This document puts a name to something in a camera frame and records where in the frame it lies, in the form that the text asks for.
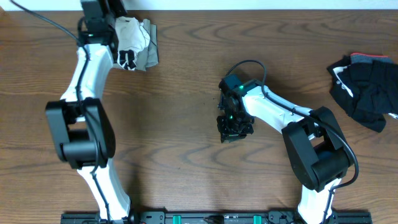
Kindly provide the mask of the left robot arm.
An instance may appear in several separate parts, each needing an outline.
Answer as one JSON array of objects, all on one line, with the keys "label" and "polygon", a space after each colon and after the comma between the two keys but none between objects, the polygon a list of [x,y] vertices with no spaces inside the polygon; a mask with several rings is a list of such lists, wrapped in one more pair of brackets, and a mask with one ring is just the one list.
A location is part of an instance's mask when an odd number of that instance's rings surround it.
[{"label": "left robot arm", "polygon": [[84,0],[81,5],[75,73],[61,99],[47,103],[45,115],[59,159],[84,178],[99,212],[64,214],[61,222],[132,223],[131,201],[114,166],[114,131],[101,103],[117,58],[116,19],[127,11],[120,0]]}]

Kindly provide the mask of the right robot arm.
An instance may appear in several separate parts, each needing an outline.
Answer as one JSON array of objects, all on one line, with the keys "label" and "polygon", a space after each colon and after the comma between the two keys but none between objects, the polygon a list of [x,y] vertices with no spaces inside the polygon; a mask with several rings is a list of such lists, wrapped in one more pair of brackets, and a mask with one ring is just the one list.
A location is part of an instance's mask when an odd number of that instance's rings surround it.
[{"label": "right robot arm", "polygon": [[217,118],[221,142],[252,134],[256,118],[281,133],[292,170],[302,184],[298,215],[304,223],[326,223],[335,190],[344,187],[349,167],[358,166],[334,114],[295,105],[258,80],[242,83],[236,75],[220,81]]}]

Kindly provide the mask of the white t-shirt black print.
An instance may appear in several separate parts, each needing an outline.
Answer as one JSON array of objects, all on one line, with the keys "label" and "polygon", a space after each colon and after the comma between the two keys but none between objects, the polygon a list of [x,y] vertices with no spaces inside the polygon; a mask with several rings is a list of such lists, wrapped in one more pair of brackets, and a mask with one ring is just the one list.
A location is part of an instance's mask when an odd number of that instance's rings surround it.
[{"label": "white t-shirt black print", "polygon": [[144,27],[144,22],[135,17],[117,18],[115,31],[118,38],[115,64],[124,70],[134,71],[138,54],[150,44],[150,34]]}]

